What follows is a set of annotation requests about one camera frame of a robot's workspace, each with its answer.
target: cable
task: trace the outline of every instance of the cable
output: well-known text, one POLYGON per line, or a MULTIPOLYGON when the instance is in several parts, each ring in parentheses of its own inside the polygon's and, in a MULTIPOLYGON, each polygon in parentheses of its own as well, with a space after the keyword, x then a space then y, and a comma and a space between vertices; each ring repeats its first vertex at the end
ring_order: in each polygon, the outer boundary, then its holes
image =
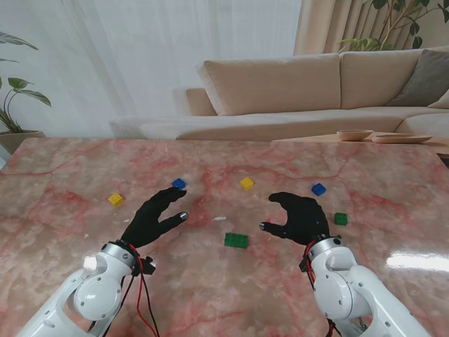
MULTIPOLYGON (((315 289, 315 273, 314 270, 311 268, 311 263, 310 263, 310 259, 309 259, 309 252, 310 249, 312 248, 312 246, 315 244, 315 241, 312 241, 310 244, 308 244, 306 246, 306 249, 304 250, 304 257, 307 258, 306 260, 306 264, 307 264, 307 276, 309 278, 311 287, 313 289, 315 289)), ((334 330, 336 330, 336 332, 341 336, 342 334, 338 331, 337 327, 335 326, 335 323, 333 320, 328 319, 328 333, 326 334, 326 337, 332 337, 332 334, 334 332, 334 330)))
MULTIPOLYGON (((134 252, 136 252, 136 254, 138 254, 138 251, 135 249, 135 247, 130 244, 129 247, 131 247, 134 252)), ((139 262, 139 266, 140 266, 140 288, 139 288, 139 297, 138 297, 138 305, 137 305, 137 310, 138 310, 138 314, 140 316, 140 319, 152 330, 152 333, 154 335, 154 337, 158 337, 156 331, 154 330, 154 328, 152 327, 152 325, 150 323, 148 323, 148 321, 143 317, 142 313, 140 312, 140 297, 142 296, 142 288, 143 288, 143 264, 142 261, 140 260, 140 257, 137 256, 138 262, 139 262)))
POLYGON ((143 278, 143 285, 145 286, 145 292, 147 293, 148 310, 149 310, 150 315, 152 316, 153 324, 154 324, 154 328, 156 329, 157 336, 160 337, 160 335, 159 335, 159 330, 157 329, 156 320, 154 319, 153 310, 152 310, 152 305, 151 305, 151 303, 149 302, 149 294, 148 294, 148 288, 147 288, 147 283, 145 282, 145 278, 143 278))
MULTIPOLYGON (((121 285, 122 285, 122 287, 123 287, 124 281, 125 281, 125 277, 121 280, 121 285)), ((129 282, 129 285, 128 285, 128 288, 126 289, 125 295, 123 296, 123 299, 121 300, 120 308, 119 308, 119 311, 117 311, 116 317, 117 317, 117 315, 119 314, 119 312, 120 312, 120 310, 121 310, 121 307, 123 307, 123 304, 125 303, 126 296, 128 296, 129 289, 131 289, 131 285, 133 284, 133 281, 134 281, 134 277, 133 277, 133 278, 131 279, 131 281, 129 282)), ((103 334, 103 337, 105 337, 105 336, 107 335, 107 333, 109 332, 109 329, 111 328, 111 325, 109 325, 109 326, 107 327, 105 333, 103 334)))

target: gray cushion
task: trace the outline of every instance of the gray cushion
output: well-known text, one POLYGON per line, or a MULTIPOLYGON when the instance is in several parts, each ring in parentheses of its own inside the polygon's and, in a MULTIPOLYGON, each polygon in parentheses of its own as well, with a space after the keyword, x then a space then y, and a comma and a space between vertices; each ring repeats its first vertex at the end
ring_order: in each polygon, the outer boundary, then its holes
POLYGON ((423 50, 413 75, 389 107, 426 107, 449 89, 449 53, 423 50))

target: curtain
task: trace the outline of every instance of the curtain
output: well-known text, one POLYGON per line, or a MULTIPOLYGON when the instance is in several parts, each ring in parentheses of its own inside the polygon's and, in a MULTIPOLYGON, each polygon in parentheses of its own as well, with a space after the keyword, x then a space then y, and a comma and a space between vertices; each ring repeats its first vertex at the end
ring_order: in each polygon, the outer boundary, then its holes
POLYGON ((112 137, 117 117, 189 114, 206 59, 291 56, 298 0, 2 0, 0 32, 39 50, 0 44, 8 77, 52 107, 17 96, 11 113, 48 136, 112 137))
MULTIPOLYGON (((334 53, 339 51, 339 42, 343 39, 384 36, 387 6, 377 10, 370 3, 362 4, 362 0, 303 0, 294 55, 334 53)), ((394 30, 387 43, 394 49, 411 48, 413 39, 408 33, 409 26, 394 30)))

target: white sheer curtain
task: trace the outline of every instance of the white sheer curtain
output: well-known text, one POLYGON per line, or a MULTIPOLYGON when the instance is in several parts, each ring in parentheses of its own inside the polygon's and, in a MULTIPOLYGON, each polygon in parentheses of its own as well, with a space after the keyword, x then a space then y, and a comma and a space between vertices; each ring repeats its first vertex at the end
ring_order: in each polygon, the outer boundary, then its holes
POLYGON ((300 0, 2 0, 0 76, 21 77, 52 108, 18 98, 11 112, 48 136, 112 136, 116 117, 187 113, 176 97, 200 86, 205 59, 293 54, 300 0))

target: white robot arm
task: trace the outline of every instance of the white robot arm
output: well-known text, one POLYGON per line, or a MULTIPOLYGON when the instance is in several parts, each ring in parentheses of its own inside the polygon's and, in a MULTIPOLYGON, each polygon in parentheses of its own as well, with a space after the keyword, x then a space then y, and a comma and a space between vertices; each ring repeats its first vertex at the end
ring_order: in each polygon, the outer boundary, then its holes
POLYGON ((316 303, 342 336, 430 337, 371 270, 357 265, 340 238, 319 241, 308 256, 315 274, 316 303), (368 328, 361 320, 365 316, 373 317, 368 328))
POLYGON ((94 270, 81 269, 70 275, 60 288, 28 321, 18 337, 100 337, 120 309, 121 280, 131 275, 135 258, 117 244, 106 244, 95 256, 94 270), (88 332, 65 313, 64 305, 83 318, 96 321, 88 332))

